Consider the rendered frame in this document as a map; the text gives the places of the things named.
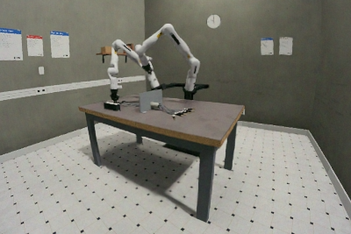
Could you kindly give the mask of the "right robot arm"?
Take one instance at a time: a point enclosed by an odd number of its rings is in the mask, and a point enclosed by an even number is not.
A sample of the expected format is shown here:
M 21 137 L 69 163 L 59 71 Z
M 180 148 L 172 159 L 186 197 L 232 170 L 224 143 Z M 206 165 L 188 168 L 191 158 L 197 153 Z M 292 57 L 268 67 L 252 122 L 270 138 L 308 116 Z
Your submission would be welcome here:
M 122 89 L 122 86 L 118 86 L 117 78 L 112 77 L 113 74 L 118 74 L 117 52 L 118 52 L 118 49 L 120 49 L 120 48 L 125 51 L 125 53 L 129 59 L 133 60 L 141 68 L 143 68 L 141 63 L 140 63 L 139 56 L 133 50 L 131 50 L 127 45 L 125 45 L 121 40 L 117 39 L 115 42 L 112 43 L 112 46 L 111 46 L 111 66 L 112 67 L 108 68 L 108 71 L 107 71 L 108 75 L 110 77 L 111 89 Z M 149 83 L 151 85 L 151 88 L 155 88 L 155 87 L 159 86 L 159 83 L 158 83 L 157 79 L 155 78 L 154 71 L 152 72 L 151 75 L 146 72 L 146 75 L 147 75 L 147 79 L 149 80 Z

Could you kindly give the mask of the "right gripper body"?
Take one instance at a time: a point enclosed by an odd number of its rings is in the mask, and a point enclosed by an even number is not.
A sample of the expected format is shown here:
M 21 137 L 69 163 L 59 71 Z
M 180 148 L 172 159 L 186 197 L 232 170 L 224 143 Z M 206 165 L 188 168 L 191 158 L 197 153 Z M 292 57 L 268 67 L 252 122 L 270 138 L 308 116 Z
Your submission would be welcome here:
M 117 97 L 118 89 L 111 89 L 111 93 L 115 94 L 115 97 Z

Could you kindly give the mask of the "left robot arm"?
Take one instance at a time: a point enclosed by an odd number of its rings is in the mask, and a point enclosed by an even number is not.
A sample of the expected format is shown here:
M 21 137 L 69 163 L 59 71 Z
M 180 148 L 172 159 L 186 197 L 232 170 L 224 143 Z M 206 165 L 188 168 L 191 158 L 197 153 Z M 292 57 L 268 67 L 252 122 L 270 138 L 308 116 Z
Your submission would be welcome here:
M 176 49 L 181 53 L 181 55 L 186 59 L 186 61 L 188 61 L 190 65 L 190 70 L 187 74 L 185 89 L 188 91 L 192 91 L 194 89 L 194 84 L 197 77 L 200 62 L 199 60 L 195 59 L 191 53 L 189 54 L 189 48 L 186 46 L 184 41 L 177 35 L 174 27 L 171 24 L 165 24 L 157 33 L 155 33 L 149 39 L 145 40 L 142 46 L 137 45 L 135 47 L 135 52 L 139 56 L 140 63 L 142 66 L 146 66 L 148 65 L 149 61 L 153 60 L 152 58 L 147 57 L 145 55 L 145 51 L 164 35 L 167 35 L 171 39 Z

